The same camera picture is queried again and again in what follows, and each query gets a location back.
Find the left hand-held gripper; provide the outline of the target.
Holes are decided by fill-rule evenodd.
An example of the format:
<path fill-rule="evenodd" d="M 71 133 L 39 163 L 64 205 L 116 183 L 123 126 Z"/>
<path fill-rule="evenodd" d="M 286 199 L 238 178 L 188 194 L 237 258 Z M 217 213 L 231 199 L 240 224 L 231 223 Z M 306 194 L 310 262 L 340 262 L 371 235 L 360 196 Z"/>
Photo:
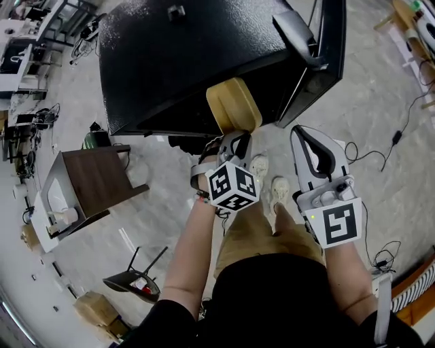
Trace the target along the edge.
<path fill-rule="evenodd" d="M 220 145 L 220 153 L 233 156 L 237 148 L 237 156 L 218 164 L 215 161 L 205 171 L 208 193 L 207 200 L 213 206 L 238 212 L 257 203 L 260 189 L 254 175 L 249 172 L 251 151 L 249 133 L 233 131 L 224 135 Z"/>

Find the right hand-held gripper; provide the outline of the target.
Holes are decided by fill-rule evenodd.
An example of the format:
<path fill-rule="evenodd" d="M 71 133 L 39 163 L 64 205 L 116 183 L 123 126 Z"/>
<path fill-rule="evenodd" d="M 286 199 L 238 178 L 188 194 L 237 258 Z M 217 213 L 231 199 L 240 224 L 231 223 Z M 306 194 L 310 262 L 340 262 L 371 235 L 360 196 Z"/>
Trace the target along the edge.
<path fill-rule="evenodd" d="M 291 143 L 300 190 L 296 204 L 307 232 L 323 249 L 362 237 L 362 199 L 343 149 L 314 128 L 295 126 Z"/>

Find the black cabinet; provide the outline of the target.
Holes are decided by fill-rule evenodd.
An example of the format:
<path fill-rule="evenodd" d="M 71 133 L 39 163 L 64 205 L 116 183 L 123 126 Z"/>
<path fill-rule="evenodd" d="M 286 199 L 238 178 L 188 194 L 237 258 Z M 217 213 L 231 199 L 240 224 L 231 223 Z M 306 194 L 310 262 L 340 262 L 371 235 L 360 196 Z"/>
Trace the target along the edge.
<path fill-rule="evenodd" d="M 218 135 L 206 91 L 234 77 L 284 128 L 342 79 L 346 29 L 346 0 L 124 0 L 99 29 L 109 132 Z"/>

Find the person's right forearm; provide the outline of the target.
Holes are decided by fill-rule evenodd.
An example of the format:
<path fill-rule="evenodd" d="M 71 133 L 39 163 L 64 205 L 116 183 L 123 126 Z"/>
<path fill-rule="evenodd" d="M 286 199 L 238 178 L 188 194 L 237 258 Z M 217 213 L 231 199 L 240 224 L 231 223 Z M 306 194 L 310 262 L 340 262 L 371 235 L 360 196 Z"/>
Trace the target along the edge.
<path fill-rule="evenodd" d="M 378 307 L 371 274 L 352 242 L 326 249 L 325 257 L 330 289 L 339 310 L 360 325 Z"/>

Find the person's left forearm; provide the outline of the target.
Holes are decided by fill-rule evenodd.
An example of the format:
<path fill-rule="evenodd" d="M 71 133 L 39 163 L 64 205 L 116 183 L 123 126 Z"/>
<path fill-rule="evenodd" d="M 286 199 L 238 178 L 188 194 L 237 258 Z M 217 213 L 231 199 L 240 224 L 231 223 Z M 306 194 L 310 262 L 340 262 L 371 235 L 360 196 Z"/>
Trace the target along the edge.
<path fill-rule="evenodd" d="M 175 247 L 164 281 L 162 300 L 172 300 L 198 319 L 211 263 L 216 207 L 206 197 L 207 180 L 199 178 L 197 197 Z"/>

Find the person's white left shoe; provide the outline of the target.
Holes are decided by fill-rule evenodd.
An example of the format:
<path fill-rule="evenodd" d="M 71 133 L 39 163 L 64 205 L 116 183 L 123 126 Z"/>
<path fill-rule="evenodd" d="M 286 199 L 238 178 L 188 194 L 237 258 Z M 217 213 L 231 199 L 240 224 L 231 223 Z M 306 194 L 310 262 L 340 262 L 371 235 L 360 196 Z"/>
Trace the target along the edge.
<path fill-rule="evenodd" d="M 249 172 L 259 181 L 262 181 L 268 173 L 268 157 L 262 154 L 254 156 L 250 162 Z"/>

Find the person's white shoe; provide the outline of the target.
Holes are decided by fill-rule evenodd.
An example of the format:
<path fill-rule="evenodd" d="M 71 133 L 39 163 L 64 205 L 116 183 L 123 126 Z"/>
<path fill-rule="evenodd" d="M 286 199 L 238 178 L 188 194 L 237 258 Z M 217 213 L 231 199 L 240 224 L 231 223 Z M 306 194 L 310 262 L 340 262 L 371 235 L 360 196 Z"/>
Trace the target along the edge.
<path fill-rule="evenodd" d="M 288 203 L 290 193 L 290 183 L 285 177 L 275 177 L 271 183 L 271 212 L 276 214 L 276 206 Z"/>
<path fill-rule="evenodd" d="M 268 173 L 268 157 L 262 154 L 254 156 L 250 162 L 249 172 L 259 181 L 262 181 Z"/>

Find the person's khaki shorts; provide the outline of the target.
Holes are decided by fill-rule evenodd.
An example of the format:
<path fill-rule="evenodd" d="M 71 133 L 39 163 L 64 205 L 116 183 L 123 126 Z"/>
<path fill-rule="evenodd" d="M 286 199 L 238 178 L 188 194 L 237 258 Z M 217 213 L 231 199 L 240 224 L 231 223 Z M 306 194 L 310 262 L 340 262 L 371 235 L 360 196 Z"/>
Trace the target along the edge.
<path fill-rule="evenodd" d="M 262 203 L 236 214 L 222 240 L 214 277 L 231 264 L 265 254 L 292 254 L 324 265 L 321 247 L 302 224 L 297 224 L 285 206 L 274 206 L 275 226 L 266 218 Z"/>

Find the dark wooden cabinet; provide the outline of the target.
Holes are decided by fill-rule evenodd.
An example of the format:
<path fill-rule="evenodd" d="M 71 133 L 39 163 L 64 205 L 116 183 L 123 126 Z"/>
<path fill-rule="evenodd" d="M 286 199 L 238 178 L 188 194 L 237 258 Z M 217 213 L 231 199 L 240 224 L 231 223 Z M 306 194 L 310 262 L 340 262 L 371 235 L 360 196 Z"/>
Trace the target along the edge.
<path fill-rule="evenodd" d="M 119 154 L 131 151 L 129 145 L 98 147 L 89 150 L 59 152 L 40 192 L 48 214 L 54 213 L 49 194 L 52 187 L 60 188 L 60 198 L 66 208 L 75 209 L 77 220 L 58 227 L 54 216 L 45 228 L 50 239 L 66 237 L 109 215 L 109 209 L 148 191 L 147 184 L 134 187 Z"/>

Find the person's black shirt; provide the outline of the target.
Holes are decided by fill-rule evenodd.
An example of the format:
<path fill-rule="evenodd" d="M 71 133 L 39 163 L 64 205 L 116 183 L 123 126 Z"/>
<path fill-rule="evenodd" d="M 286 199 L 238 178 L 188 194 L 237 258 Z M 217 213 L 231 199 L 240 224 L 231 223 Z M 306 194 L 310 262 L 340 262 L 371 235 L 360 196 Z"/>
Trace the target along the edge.
<path fill-rule="evenodd" d="M 320 263 L 267 254 L 220 273 L 204 319 L 160 300 L 119 348 L 423 348 L 395 316 L 386 346 L 375 345 L 376 318 L 356 324 L 340 312 Z"/>

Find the striped sofa cushion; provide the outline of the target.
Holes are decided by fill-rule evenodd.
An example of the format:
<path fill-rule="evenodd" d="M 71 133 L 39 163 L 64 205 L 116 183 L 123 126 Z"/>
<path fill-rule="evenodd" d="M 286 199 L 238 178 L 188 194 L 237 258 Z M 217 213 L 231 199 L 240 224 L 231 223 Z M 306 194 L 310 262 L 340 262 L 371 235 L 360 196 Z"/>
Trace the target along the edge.
<path fill-rule="evenodd" d="M 411 284 L 394 296 L 391 300 L 391 309 L 394 313 L 401 311 L 407 305 L 417 300 L 435 282 L 435 261 L 412 281 Z"/>

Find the white dome device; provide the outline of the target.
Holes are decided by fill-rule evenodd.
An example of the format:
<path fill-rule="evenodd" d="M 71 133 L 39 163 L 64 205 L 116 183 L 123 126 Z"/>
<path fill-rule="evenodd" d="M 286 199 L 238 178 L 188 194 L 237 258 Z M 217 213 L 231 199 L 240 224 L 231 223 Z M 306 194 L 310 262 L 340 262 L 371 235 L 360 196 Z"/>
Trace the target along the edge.
<path fill-rule="evenodd" d="M 435 26 L 421 17 L 415 24 L 415 29 L 406 32 L 408 39 L 418 39 L 428 50 L 430 55 L 435 56 Z"/>

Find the wooden stool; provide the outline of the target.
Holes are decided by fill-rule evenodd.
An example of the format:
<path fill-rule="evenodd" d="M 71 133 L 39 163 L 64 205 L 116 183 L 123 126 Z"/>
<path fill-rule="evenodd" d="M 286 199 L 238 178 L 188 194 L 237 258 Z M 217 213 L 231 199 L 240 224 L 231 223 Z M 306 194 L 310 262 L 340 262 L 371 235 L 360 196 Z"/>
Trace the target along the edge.
<path fill-rule="evenodd" d="M 416 29 L 415 11 L 404 0 L 392 0 L 392 13 L 376 24 L 373 29 L 378 31 L 388 23 L 395 24 L 398 29 L 405 32 Z"/>

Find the cardboard box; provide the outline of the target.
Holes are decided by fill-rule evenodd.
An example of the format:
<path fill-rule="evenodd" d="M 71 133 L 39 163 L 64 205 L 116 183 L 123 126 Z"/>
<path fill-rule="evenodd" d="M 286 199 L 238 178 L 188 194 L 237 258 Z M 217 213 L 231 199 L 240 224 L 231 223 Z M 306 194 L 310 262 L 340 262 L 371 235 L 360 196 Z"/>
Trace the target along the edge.
<path fill-rule="evenodd" d="M 94 326 L 110 326 L 119 316 L 104 295 L 93 291 L 80 296 L 73 306 L 83 319 Z"/>
<path fill-rule="evenodd" d="M 22 226 L 20 239 L 32 252 L 41 253 L 41 244 L 32 224 Z"/>

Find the white desk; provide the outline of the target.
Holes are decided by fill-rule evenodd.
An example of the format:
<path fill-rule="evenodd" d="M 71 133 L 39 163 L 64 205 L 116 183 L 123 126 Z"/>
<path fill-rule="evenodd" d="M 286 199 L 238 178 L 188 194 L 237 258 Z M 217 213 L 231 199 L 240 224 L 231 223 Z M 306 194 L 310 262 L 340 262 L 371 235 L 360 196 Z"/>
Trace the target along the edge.
<path fill-rule="evenodd" d="M 15 92 L 18 72 L 27 48 L 34 44 L 37 28 L 25 20 L 0 20 L 0 93 Z"/>

